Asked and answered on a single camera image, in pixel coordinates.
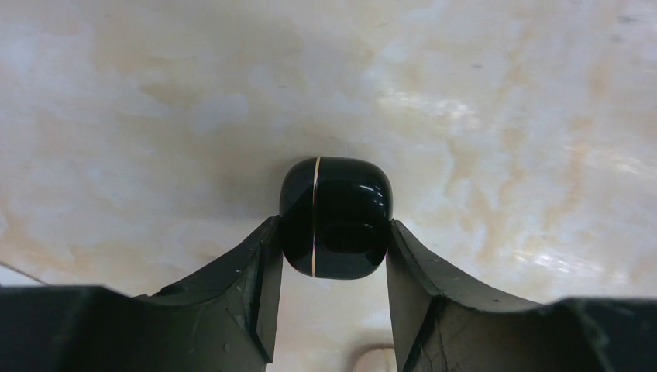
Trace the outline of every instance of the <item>gold line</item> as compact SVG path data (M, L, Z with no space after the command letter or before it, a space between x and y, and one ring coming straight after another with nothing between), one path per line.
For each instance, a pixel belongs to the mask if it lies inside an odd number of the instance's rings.
M315 176L312 178L312 277L315 277L315 227L317 226L317 176L319 175L319 160L322 157L317 157L315 161Z

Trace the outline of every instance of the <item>white marble background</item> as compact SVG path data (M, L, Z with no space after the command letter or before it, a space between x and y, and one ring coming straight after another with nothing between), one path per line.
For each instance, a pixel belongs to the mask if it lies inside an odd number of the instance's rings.
M152 293L277 212L304 157L516 295L655 296L655 0L0 0L0 261ZM285 268L270 371L391 341L383 268Z

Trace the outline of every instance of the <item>black earbud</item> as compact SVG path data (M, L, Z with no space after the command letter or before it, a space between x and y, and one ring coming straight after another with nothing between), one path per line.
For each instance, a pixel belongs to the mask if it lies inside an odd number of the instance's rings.
M365 277L390 240L392 190L379 167L362 160L316 157L296 164L280 192L280 241L303 274Z

